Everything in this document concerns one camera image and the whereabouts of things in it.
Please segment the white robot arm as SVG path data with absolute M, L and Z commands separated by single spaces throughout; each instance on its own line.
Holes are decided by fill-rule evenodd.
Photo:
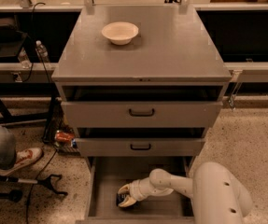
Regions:
M 247 188 L 226 167 L 212 161 L 202 163 L 192 178 L 154 169 L 148 177 L 123 185 L 116 205 L 126 208 L 173 191 L 191 199 L 195 224 L 244 224 L 253 206 Z

